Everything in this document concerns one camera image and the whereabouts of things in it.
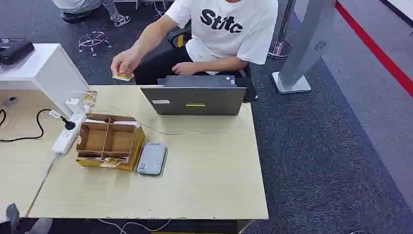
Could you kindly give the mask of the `person's left hand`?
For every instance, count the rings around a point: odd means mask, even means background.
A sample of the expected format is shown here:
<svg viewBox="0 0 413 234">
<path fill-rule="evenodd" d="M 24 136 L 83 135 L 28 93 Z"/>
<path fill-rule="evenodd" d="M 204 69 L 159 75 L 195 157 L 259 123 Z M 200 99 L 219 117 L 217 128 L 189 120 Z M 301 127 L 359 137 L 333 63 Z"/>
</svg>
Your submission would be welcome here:
<svg viewBox="0 0 413 234">
<path fill-rule="evenodd" d="M 172 67 L 172 71 L 176 75 L 191 76 L 196 74 L 198 71 L 196 63 L 194 62 L 181 62 Z"/>
</svg>

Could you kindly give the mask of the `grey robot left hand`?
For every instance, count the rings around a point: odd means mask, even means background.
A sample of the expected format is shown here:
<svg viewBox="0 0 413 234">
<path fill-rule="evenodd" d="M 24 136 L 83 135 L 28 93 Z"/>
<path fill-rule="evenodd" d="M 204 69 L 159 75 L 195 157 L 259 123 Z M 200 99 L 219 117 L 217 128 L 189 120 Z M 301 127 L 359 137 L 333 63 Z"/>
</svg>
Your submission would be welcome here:
<svg viewBox="0 0 413 234">
<path fill-rule="evenodd" d="M 15 203 L 7 206 L 5 218 L 0 219 L 1 234 L 16 234 L 19 224 L 19 210 Z M 52 218 L 39 218 L 26 234 L 48 234 L 53 224 Z"/>
</svg>

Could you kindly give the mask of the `person's right hand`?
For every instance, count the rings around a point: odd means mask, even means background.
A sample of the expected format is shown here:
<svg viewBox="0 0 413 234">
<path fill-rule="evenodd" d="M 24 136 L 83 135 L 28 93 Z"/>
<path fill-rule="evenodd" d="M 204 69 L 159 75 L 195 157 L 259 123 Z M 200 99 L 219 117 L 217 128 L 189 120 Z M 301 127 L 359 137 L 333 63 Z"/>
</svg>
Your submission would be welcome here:
<svg viewBox="0 0 413 234">
<path fill-rule="evenodd" d="M 134 49 L 127 49 L 117 54 L 111 63 L 111 72 L 113 75 L 118 73 L 132 74 L 141 62 L 143 56 Z"/>
</svg>

